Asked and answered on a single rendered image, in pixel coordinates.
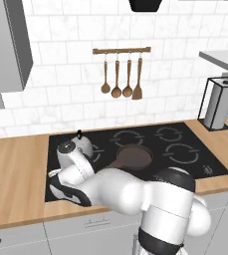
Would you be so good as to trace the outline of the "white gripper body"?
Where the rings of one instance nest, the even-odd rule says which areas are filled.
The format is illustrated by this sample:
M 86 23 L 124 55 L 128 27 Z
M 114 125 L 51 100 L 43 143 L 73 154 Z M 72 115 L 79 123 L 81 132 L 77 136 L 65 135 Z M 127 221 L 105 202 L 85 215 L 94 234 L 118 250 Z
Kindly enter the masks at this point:
M 51 171 L 49 171 L 48 176 L 53 177 L 54 175 L 58 174 L 61 170 L 62 170 L 61 168 L 51 170 Z

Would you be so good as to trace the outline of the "wooden spatula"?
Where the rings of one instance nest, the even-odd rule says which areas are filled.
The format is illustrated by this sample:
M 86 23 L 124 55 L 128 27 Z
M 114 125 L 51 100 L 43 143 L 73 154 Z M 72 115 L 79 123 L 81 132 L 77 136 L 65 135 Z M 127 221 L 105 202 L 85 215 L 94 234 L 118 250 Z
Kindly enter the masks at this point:
M 140 75 L 141 75 L 141 67 L 142 67 L 142 57 L 138 58 L 137 61 L 137 83 L 132 93 L 132 98 L 134 100 L 141 100 L 142 99 L 142 90 L 140 87 Z

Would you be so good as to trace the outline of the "wooden ladle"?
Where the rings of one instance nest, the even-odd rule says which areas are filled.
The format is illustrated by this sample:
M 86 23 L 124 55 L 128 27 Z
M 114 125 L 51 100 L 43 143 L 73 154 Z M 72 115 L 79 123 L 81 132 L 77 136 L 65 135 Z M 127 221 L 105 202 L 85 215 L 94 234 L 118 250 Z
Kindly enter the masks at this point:
M 130 87 L 130 72 L 131 72 L 131 59 L 127 60 L 127 81 L 125 88 L 122 90 L 122 95 L 129 98 L 132 95 L 132 88 Z

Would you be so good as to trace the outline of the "small wooden spoon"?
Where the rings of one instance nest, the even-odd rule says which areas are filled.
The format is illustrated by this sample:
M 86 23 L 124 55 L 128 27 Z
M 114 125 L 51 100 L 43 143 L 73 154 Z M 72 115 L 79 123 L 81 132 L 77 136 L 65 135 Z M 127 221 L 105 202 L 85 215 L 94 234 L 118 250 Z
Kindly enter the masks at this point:
M 108 61 L 104 62 L 104 73 L 105 73 L 105 76 L 108 75 Z M 107 94 L 111 90 L 111 87 L 108 84 L 108 81 L 104 82 L 104 84 L 101 87 L 101 90 L 103 94 Z

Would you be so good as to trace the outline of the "brown frying pan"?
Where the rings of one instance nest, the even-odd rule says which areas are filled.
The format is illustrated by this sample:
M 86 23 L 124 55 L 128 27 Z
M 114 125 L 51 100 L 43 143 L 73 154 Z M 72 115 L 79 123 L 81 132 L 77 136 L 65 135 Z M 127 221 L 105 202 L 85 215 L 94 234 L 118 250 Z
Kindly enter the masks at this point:
M 153 160 L 151 151 L 138 144 L 129 144 L 120 148 L 116 153 L 116 159 L 110 167 L 141 170 L 148 167 Z

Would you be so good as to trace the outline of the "large wooden spoon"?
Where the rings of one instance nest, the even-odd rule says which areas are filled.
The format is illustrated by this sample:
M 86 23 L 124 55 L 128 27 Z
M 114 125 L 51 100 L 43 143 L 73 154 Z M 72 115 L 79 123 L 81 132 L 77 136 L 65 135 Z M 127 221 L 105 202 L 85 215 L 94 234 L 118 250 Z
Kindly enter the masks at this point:
M 117 99 L 121 96 L 121 89 L 118 87 L 119 60 L 115 60 L 115 86 L 112 90 L 112 97 Z

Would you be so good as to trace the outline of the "white paper towel roll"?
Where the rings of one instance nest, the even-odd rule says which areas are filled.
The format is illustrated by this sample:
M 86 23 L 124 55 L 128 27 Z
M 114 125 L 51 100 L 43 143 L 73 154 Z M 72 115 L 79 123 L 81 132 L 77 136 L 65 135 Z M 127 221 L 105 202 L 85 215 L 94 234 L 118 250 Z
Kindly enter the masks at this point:
M 228 78 L 219 78 L 213 84 L 204 124 L 208 128 L 223 129 L 227 116 Z

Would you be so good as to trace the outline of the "grey cupboard door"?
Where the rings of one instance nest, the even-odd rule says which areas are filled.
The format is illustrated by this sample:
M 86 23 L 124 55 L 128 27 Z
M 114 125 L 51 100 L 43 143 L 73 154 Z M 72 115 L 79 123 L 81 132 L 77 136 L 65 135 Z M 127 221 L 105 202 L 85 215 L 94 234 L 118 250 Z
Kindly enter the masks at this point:
M 187 237 L 185 249 L 189 255 L 228 255 L 228 191 L 203 198 L 212 217 L 212 226 L 201 237 Z

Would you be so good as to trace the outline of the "black range hood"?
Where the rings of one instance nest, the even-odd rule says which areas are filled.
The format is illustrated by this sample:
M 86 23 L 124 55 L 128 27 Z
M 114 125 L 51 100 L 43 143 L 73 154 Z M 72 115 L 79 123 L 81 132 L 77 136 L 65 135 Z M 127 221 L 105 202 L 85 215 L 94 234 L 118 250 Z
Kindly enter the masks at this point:
M 162 0 L 128 0 L 133 12 L 156 12 Z

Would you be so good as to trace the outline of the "black glass hob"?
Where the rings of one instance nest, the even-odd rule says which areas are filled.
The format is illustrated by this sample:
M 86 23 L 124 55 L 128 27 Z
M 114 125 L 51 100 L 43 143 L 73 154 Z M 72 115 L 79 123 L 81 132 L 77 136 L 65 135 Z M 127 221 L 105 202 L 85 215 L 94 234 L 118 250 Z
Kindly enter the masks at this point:
M 125 171 L 142 180 L 168 166 L 180 167 L 194 179 L 228 175 L 228 169 L 185 123 L 87 131 L 83 138 L 92 143 L 95 172 L 110 165 L 125 145 L 138 144 L 150 150 L 152 162 L 144 169 Z

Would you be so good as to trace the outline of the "grey wall shelf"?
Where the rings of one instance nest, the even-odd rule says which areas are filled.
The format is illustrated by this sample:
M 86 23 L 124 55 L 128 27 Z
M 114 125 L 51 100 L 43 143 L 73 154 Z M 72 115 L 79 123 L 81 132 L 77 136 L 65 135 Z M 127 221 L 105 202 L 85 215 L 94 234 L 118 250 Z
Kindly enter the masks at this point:
M 199 56 L 202 59 L 228 71 L 228 50 L 201 51 Z

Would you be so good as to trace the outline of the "grey wall cupboard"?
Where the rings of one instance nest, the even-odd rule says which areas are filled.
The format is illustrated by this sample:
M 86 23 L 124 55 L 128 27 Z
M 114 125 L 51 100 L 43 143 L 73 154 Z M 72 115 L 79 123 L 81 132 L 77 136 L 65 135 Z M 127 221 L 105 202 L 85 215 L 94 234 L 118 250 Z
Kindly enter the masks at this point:
M 22 92 L 32 67 L 22 0 L 0 0 L 0 93 Z

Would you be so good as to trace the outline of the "wooden utensil rail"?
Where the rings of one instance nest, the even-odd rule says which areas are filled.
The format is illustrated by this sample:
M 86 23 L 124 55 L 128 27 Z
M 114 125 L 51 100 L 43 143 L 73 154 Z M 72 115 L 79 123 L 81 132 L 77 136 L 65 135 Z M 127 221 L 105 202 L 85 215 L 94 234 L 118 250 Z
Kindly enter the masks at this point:
M 94 55 L 99 54 L 121 54 L 121 53 L 150 53 L 151 47 L 144 48 L 118 48 L 118 49 L 93 49 Z

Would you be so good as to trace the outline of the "grey drawer front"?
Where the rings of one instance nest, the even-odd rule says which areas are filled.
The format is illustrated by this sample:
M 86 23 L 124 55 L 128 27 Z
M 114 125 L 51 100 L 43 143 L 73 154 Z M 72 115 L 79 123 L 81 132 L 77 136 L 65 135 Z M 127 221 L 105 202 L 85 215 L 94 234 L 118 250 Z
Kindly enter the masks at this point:
M 46 234 L 43 224 L 38 223 L 0 229 L 0 238 L 2 239 L 0 246 L 6 247 L 43 241 L 46 239 Z
M 12 246 L 0 246 L 0 255 L 51 255 L 46 241 L 25 243 Z
M 52 255 L 132 255 L 138 225 L 125 225 L 49 240 Z
M 96 221 L 101 218 L 109 219 L 110 224 L 94 228 L 85 228 L 84 224 L 89 220 Z M 49 239 L 72 236 L 88 232 L 94 232 L 104 229 L 113 229 L 116 227 L 138 224 L 141 220 L 141 214 L 123 215 L 117 212 L 109 211 L 103 213 L 89 214 L 72 218 L 54 220 L 45 222 L 45 228 Z

